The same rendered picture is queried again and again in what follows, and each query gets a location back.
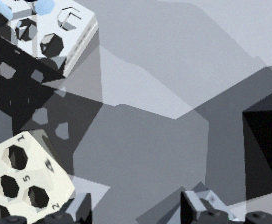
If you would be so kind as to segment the white tube rack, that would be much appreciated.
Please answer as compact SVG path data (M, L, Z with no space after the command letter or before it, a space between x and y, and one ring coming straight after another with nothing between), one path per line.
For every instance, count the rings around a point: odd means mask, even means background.
M0 37L67 78L99 28L95 13L73 0L54 0L51 13L42 16L24 0L2 1L13 17L0 27Z

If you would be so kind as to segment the white button box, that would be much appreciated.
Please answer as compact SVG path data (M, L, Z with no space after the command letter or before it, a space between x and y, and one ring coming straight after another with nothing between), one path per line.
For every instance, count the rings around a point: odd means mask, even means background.
M200 182L191 191L194 191L194 193L198 196L198 198L203 198L205 200L208 200L211 203L211 205L214 207L214 209L219 209L219 210L227 212L229 214L228 220L239 221L237 217L226 207L226 205L216 196L216 194L212 190L208 190L207 187L202 182ZM177 203L168 213L166 213L157 223L158 224L181 224L180 202Z

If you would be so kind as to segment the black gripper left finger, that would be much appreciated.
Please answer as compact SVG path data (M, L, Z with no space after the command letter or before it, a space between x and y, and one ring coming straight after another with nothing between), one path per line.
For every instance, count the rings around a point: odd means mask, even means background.
M92 224L91 193L78 193L73 202L69 200L61 206L58 212L44 216L44 223L42 224L69 223ZM0 224L27 224L27 218L24 216L11 215L0 219Z

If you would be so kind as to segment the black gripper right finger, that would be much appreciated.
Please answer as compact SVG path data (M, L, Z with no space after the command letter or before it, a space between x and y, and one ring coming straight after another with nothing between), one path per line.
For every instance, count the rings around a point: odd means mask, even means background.
M272 224L272 214L255 211L247 213L245 221L228 220L227 212L214 209L194 191L181 191L180 221L181 224Z

